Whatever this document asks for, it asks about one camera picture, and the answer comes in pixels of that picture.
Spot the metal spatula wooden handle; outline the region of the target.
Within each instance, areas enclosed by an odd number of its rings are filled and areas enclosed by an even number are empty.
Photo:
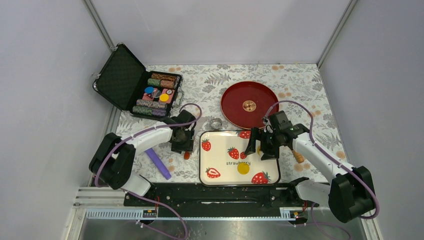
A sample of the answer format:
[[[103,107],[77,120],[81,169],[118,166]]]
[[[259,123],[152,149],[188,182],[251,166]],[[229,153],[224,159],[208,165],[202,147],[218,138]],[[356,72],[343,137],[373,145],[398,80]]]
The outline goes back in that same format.
[[[190,157],[191,157],[191,152],[189,152],[189,151],[185,151],[185,152],[184,152],[184,154],[183,154],[183,158],[184,158],[185,160],[188,160]]]

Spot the yellow dough piece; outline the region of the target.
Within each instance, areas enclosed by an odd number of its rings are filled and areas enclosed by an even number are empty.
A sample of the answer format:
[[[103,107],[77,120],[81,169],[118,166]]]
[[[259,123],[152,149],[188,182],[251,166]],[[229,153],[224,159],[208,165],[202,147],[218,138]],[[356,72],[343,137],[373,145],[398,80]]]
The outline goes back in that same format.
[[[246,175],[250,171],[250,165],[248,163],[246,163],[246,162],[240,162],[237,165],[237,171],[241,175]]]

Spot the small glass cup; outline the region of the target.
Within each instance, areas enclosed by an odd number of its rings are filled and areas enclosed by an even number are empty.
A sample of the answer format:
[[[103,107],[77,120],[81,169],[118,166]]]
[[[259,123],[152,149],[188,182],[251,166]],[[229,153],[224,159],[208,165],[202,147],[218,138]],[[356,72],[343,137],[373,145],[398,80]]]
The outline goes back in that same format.
[[[209,122],[209,126],[214,131],[219,131],[222,129],[223,121],[220,118],[213,118]]]

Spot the wooden dough roller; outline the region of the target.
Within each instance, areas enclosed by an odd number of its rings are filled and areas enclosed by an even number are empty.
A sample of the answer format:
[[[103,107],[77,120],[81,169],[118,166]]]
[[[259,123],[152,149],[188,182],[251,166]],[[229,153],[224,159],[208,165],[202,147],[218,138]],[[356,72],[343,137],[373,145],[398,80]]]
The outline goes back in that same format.
[[[294,158],[295,158],[295,160],[296,160],[297,163],[301,164],[301,163],[303,163],[305,161],[305,158],[304,158],[304,156],[302,154],[298,153],[295,150],[292,150],[291,152],[292,152],[292,154],[293,154],[293,156],[294,156]]]

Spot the red round plate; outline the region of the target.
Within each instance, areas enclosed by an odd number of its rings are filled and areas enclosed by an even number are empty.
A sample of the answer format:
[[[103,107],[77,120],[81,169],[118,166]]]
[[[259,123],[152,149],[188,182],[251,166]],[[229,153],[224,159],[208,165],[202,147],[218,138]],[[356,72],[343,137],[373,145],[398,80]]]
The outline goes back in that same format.
[[[224,117],[241,129],[264,128],[263,117],[278,102],[276,94],[266,85],[242,81],[231,85],[221,96]]]

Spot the white strawberry tray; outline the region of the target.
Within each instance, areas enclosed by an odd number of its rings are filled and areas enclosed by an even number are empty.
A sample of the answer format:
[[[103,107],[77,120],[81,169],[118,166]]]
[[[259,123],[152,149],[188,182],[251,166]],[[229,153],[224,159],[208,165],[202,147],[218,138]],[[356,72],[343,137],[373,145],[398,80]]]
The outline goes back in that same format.
[[[280,181],[276,159],[261,160],[263,152],[256,142],[256,152],[245,155],[250,130],[206,131],[200,136],[199,179],[205,186],[273,185]],[[238,173],[241,162],[250,166],[249,173]]]

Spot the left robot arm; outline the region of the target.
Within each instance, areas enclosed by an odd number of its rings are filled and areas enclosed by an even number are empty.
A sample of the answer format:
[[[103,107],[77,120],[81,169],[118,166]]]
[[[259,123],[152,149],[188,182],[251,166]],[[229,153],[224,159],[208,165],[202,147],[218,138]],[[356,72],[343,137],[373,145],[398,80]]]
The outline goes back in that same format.
[[[96,150],[88,169],[95,174],[95,181],[103,181],[114,190],[124,190],[135,194],[144,206],[152,204],[155,192],[151,183],[133,172],[135,156],[156,145],[170,142],[173,152],[191,151],[194,145],[194,130],[197,118],[187,110],[177,116],[165,117],[153,126],[121,137],[108,133]]]

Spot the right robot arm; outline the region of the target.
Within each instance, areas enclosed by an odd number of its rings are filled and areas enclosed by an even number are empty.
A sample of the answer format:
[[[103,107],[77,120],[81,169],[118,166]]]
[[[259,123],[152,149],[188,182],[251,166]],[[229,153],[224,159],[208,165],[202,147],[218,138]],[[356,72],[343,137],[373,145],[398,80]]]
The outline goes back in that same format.
[[[329,208],[342,223],[355,218],[365,218],[365,213],[379,213],[371,172],[364,166],[355,167],[342,163],[334,154],[314,139],[311,129],[305,125],[292,124],[283,111],[272,114],[266,121],[269,130],[253,127],[244,153],[253,154],[260,142],[261,160],[277,160],[280,147],[305,157],[327,180],[327,184],[301,177],[290,182],[287,201],[299,206],[304,201]]]

